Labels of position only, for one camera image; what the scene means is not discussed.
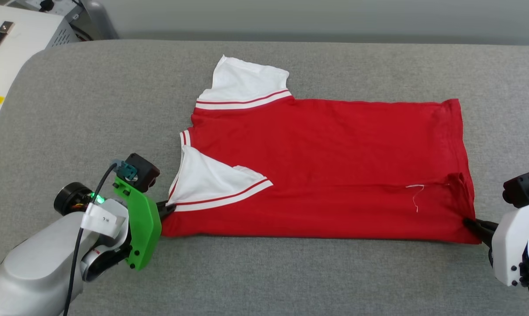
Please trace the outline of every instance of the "green led light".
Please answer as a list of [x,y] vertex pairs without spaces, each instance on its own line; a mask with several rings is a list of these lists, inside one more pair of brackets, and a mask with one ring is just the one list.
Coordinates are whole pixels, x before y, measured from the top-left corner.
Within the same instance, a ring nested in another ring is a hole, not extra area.
[[[94,192],[91,192],[91,193],[89,194],[90,198],[92,198],[94,194],[95,194]],[[96,200],[97,200],[97,203],[98,203],[98,204],[102,204],[102,203],[104,203],[104,198],[103,198],[102,196],[100,196],[100,195],[97,195]]]

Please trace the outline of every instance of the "white sleeve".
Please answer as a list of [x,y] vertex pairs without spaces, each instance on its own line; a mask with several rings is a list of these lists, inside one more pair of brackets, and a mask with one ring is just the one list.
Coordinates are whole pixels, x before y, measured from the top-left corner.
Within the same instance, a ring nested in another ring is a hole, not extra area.
[[214,70],[212,88],[198,98],[196,107],[206,110],[254,108],[291,97],[286,70],[222,56]]

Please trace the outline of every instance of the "black plug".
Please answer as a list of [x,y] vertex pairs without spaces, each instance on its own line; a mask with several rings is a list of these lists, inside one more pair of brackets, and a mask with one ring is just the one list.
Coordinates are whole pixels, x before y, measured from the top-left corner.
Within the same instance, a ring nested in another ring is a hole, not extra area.
[[40,10],[38,12],[48,12],[50,10],[54,9],[54,1],[53,0],[44,0],[40,2]]

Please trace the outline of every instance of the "ventilation slots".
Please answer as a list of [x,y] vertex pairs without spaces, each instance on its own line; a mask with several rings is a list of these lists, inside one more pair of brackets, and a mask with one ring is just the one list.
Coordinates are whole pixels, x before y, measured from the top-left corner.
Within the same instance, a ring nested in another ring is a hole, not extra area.
[[58,33],[58,37],[54,41],[54,44],[52,44],[52,47],[58,46],[58,45],[64,45],[68,44],[70,42],[70,33],[66,33],[66,29],[60,30]]

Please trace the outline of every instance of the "red fabric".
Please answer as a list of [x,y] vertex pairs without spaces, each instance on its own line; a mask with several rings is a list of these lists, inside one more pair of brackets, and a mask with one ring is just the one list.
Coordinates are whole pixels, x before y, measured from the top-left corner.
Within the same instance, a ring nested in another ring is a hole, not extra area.
[[196,108],[191,146],[272,187],[175,212],[164,236],[389,238],[478,244],[458,100],[387,104],[286,97],[241,110]]

